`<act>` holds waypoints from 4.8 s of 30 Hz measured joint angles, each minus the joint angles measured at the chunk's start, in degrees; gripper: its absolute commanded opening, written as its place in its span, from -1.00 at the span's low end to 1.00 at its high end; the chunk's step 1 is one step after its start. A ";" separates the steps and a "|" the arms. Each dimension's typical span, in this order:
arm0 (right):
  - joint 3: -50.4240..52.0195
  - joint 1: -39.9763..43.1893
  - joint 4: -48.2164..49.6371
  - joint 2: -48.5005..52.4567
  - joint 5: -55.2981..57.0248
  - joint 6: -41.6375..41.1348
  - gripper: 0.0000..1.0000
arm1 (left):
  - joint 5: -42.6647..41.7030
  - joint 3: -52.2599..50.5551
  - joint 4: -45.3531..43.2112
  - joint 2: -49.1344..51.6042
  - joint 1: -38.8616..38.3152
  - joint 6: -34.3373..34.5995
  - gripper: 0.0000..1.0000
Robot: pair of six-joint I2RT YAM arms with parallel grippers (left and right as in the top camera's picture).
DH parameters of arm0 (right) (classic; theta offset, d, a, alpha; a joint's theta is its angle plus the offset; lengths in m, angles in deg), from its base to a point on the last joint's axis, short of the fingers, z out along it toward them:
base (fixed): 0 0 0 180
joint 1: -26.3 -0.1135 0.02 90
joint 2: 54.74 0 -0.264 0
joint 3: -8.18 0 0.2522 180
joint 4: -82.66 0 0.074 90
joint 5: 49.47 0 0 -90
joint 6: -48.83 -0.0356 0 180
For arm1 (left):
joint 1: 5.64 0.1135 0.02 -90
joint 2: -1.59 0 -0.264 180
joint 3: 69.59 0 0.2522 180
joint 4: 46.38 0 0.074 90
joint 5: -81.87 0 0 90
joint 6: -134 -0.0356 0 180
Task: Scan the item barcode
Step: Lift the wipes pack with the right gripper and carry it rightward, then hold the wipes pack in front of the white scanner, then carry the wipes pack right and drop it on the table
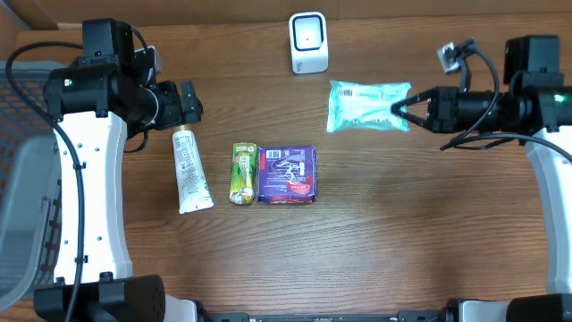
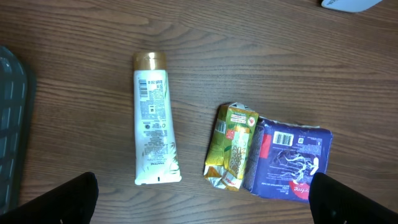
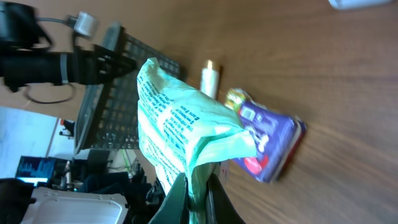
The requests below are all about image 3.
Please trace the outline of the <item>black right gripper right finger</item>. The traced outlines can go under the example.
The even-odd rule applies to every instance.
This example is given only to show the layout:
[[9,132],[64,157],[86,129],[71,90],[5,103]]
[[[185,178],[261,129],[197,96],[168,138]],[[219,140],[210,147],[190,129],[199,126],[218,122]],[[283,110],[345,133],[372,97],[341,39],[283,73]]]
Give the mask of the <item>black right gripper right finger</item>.
[[206,224],[245,224],[215,174],[210,175],[206,185]]

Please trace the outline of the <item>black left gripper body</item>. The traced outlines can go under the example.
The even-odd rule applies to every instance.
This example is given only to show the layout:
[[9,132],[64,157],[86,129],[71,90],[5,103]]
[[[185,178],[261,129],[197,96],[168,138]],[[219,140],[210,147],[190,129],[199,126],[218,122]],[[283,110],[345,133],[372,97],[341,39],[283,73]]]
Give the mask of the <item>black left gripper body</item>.
[[135,60],[99,45],[94,45],[93,51],[75,47],[72,54],[65,54],[65,84],[109,83],[136,69]]

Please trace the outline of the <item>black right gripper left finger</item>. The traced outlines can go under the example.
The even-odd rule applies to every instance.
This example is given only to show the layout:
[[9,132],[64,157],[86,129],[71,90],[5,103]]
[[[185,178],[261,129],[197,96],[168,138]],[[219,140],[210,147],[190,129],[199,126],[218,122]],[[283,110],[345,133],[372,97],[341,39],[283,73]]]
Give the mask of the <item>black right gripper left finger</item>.
[[149,224],[189,224],[188,180],[180,173]]

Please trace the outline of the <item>teal wet wipes pack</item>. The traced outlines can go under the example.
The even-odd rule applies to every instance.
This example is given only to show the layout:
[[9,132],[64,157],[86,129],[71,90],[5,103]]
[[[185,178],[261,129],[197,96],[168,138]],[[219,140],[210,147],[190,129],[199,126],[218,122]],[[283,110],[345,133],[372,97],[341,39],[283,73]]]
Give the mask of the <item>teal wet wipes pack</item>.
[[190,223],[205,222],[206,181],[219,163],[253,157],[256,145],[231,109],[169,75],[149,58],[137,75],[139,149],[169,193],[185,173]]

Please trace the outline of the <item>purple sanitary pad pack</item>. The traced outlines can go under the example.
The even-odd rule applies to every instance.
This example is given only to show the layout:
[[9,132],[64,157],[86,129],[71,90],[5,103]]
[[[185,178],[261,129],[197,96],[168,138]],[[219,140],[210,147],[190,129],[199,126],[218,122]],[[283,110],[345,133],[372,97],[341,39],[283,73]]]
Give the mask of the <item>purple sanitary pad pack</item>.
[[303,139],[305,123],[297,116],[276,113],[253,101],[242,104],[239,117],[254,139],[256,155],[233,161],[259,182],[276,181]]

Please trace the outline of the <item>green yellow snack pouch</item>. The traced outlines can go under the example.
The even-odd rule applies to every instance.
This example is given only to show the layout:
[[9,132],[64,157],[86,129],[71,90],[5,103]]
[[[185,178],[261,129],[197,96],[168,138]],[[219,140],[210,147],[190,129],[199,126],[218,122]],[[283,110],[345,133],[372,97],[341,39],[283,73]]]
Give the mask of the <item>green yellow snack pouch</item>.
[[236,113],[239,113],[244,102],[252,98],[241,88],[230,88],[226,94],[224,105]]

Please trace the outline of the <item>white tube with gold cap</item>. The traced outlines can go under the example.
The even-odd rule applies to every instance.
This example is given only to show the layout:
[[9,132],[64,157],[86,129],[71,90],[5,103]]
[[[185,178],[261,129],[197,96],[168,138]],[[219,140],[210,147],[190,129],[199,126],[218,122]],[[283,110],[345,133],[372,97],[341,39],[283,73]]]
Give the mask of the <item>white tube with gold cap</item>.
[[220,79],[221,66],[213,60],[207,60],[201,70],[200,91],[216,99]]

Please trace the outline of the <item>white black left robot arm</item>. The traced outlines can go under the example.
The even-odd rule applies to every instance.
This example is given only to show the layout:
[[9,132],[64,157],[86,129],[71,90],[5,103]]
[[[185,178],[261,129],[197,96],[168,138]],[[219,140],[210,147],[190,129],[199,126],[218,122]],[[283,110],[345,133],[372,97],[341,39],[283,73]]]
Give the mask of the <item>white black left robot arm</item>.
[[12,91],[31,83],[96,85],[136,70],[137,63],[124,53],[124,30],[111,29],[109,47],[83,50],[78,38],[89,39],[98,21],[87,12],[69,16],[63,24],[72,30],[72,52],[53,52],[52,38],[39,25],[32,6],[1,2],[1,78]]

